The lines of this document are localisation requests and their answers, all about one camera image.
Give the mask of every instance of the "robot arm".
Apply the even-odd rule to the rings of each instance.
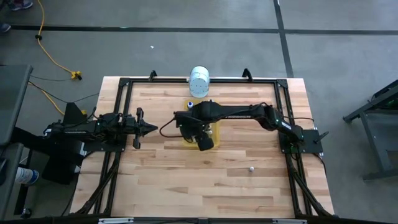
[[[134,134],[133,146],[139,149],[139,138],[157,129],[157,126],[146,123],[143,115],[143,110],[138,108],[137,119],[131,114],[106,113],[100,115],[96,121],[86,119],[77,124],[63,124],[58,121],[47,127],[44,131],[45,138],[69,138],[112,145],[117,144],[121,136]]]
[[[284,121],[283,116],[266,103],[249,106],[222,106],[213,101],[203,101],[188,111],[174,113],[177,127],[187,141],[196,140],[199,150],[211,149],[214,144],[207,135],[209,124],[221,119],[255,119],[268,131],[278,130],[284,133],[291,142],[303,141],[303,129]]]

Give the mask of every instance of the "person's shoe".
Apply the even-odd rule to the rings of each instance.
[[[28,9],[33,6],[33,0],[14,0],[14,2],[8,4],[8,7],[12,11],[18,11],[20,9]]]
[[[5,33],[11,29],[9,24],[0,24],[0,32]]]

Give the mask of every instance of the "wooden tabletop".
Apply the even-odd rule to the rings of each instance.
[[[104,77],[96,115],[113,112],[120,77]],[[287,79],[295,117],[311,118],[304,80]],[[125,92],[120,110],[123,110]],[[144,110],[144,120],[158,127],[183,109],[191,98],[187,83],[135,83],[131,114]],[[265,101],[276,105],[270,84],[210,84],[204,100],[222,105],[250,105]],[[310,120],[296,124],[312,129]],[[175,123],[163,132],[179,134]],[[277,131],[266,131],[254,120],[222,120],[220,146],[200,152],[183,146],[180,138],[164,138],[159,130],[141,138],[141,149],[127,141],[119,166],[114,194],[114,217],[294,217],[285,157],[280,152]],[[83,161],[71,212],[77,211],[94,192],[100,179],[104,153]],[[325,171],[319,158],[303,155],[307,184],[318,201],[333,213]],[[302,192],[298,189],[304,212]]]

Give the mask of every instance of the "gray floor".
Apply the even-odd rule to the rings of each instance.
[[[42,2],[50,25],[277,28],[270,0]],[[280,5],[289,29],[398,28],[398,2],[393,0],[280,0]],[[22,12],[3,10],[0,18],[38,25],[41,12],[39,6]],[[68,78],[43,54],[34,35],[35,31],[12,30],[0,36],[0,63],[31,64],[33,75]],[[212,76],[238,77],[247,67],[255,77],[286,77],[278,34],[48,31],[43,37],[53,57],[82,71],[84,79],[31,80],[68,101],[99,92],[105,75],[148,75],[156,70],[158,75],[187,76],[192,67],[204,65]],[[362,181],[363,174],[377,171],[376,161],[362,124],[348,125],[341,118],[397,79],[398,36],[288,35],[287,43],[294,75],[305,79],[316,124],[320,131],[330,132],[323,147],[336,214],[397,222],[398,179]],[[90,110],[96,100],[92,97],[78,106]],[[61,118],[40,91],[28,87],[18,126],[41,134],[46,124]],[[33,166],[41,170],[45,160],[35,154]],[[60,215],[73,188],[48,182],[33,187],[29,205],[34,216]]]

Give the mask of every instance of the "yellow power cord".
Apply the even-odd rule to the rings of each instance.
[[[62,116],[65,115],[65,113],[62,112],[62,110],[61,110],[61,109],[57,106],[57,104],[51,99],[51,97],[48,96],[48,94],[47,94],[46,92],[44,92],[43,90],[40,90],[40,91],[47,97],[47,99],[50,100],[50,102],[54,105],[55,109],[57,109],[57,111],[58,111],[60,114],[62,114]]]
[[[44,26],[44,8],[43,8],[43,5],[42,5],[42,3],[40,2],[40,0],[37,0],[37,2],[38,2],[38,4],[40,5],[40,8],[42,9],[42,24],[41,24],[41,26],[40,26],[39,33],[35,36],[35,38],[37,39],[37,43],[39,43],[39,45],[40,45],[40,47],[43,49],[44,53],[49,57],[49,59],[50,59],[56,66],[58,66],[58,67],[60,67],[60,68],[62,68],[62,69],[64,69],[65,71],[67,71],[67,72],[70,73],[71,79],[79,79],[79,80],[81,80],[81,72],[80,72],[80,71],[76,71],[76,72],[75,72],[75,71],[71,71],[71,70],[65,68],[64,66],[60,65],[59,63],[57,63],[57,62],[51,57],[51,55],[44,49],[42,43],[40,43],[40,41],[42,40],[41,33],[42,33],[43,26]]]

